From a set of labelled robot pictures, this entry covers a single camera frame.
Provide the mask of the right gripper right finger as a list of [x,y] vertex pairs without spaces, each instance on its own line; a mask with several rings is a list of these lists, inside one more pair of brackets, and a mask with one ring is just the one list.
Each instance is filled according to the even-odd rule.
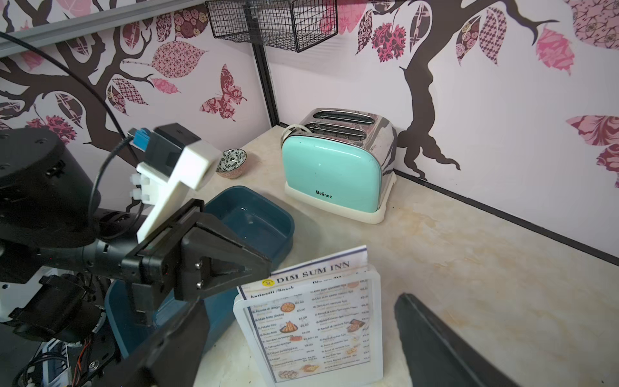
[[515,386],[411,293],[394,307],[403,353],[414,386]]

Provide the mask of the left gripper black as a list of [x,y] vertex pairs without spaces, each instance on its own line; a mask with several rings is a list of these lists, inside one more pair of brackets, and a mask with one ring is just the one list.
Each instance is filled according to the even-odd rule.
[[272,261],[191,199],[120,263],[135,322],[153,314],[173,292],[193,302],[269,276]]

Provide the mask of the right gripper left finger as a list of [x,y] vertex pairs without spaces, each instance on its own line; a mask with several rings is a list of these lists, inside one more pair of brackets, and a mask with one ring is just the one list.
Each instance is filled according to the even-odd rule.
[[210,330],[204,302],[187,304],[96,386],[192,386]]

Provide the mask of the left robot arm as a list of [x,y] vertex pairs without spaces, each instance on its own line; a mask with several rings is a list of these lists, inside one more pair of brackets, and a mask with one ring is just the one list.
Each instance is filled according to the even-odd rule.
[[99,206],[91,180],[48,127],[1,134],[1,279],[39,282],[3,323],[29,340],[92,340],[100,309],[77,274],[124,282],[135,318],[173,294],[180,314],[99,381],[101,386],[191,386],[210,321],[204,299],[266,278],[271,260],[191,199],[219,163],[220,151],[178,124],[148,133],[132,177],[149,214]]

